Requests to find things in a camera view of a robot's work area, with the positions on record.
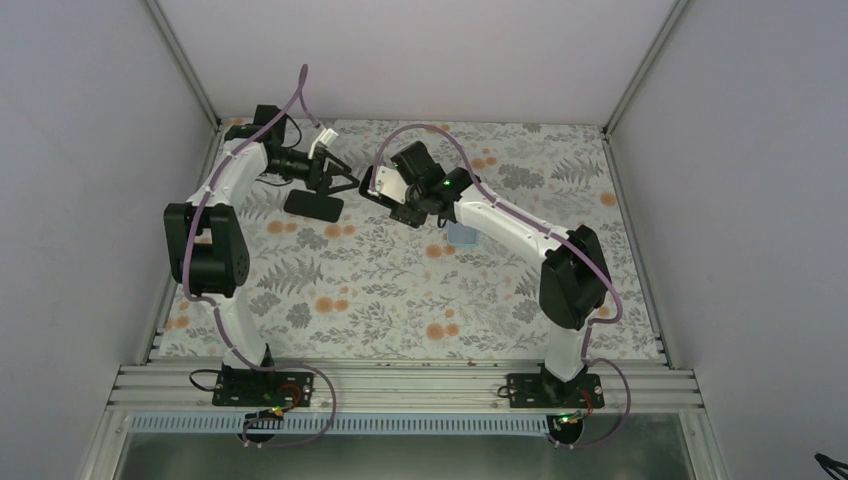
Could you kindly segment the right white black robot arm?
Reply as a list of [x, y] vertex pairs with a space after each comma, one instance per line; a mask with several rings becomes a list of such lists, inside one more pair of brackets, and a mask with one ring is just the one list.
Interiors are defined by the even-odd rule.
[[418, 228], [429, 217], [460, 224], [532, 263], [539, 274], [539, 308], [550, 323], [540, 371], [543, 397], [555, 407], [578, 397], [588, 370], [589, 317], [611, 290], [594, 230], [539, 219], [493, 193], [470, 166], [445, 171], [420, 141], [393, 155], [389, 165], [370, 166], [360, 194], [388, 208], [391, 219], [404, 225]]

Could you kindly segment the black phone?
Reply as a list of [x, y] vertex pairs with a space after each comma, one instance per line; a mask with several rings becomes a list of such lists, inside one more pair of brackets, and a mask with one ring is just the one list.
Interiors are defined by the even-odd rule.
[[341, 217], [344, 204], [345, 202], [340, 198], [304, 190], [291, 190], [284, 202], [283, 211], [327, 223], [335, 223]]

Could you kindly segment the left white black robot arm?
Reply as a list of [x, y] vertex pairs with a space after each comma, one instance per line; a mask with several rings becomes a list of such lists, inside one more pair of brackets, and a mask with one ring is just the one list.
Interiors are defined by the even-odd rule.
[[251, 257], [239, 210], [253, 184], [271, 174], [299, 181], [291, 205], [296, 214], [335, 222], [344, 206], [338, 193], [358, 187], [352, 169], [329, 148], [338, 134], [318, 124], [306, 150], [285, 143], [289, 114], [273, 105], [257, 106], [251, 122], [230, 127], [210, 175], [182, 203], [163, 214], [171, 275], [184, 297], [214, 319], [226, 351], [224, 367], [246, 370], [239, 392], [255, 405], [270, 402], [278, 377], [243, 291]]

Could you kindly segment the light blue phone case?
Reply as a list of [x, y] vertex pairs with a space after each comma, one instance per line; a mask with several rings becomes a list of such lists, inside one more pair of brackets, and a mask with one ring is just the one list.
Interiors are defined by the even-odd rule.
[[472, 248], [478, 245], [479, 232], [461, 223], [449, 222], [446, 227], [447, 243], [457, 248]]

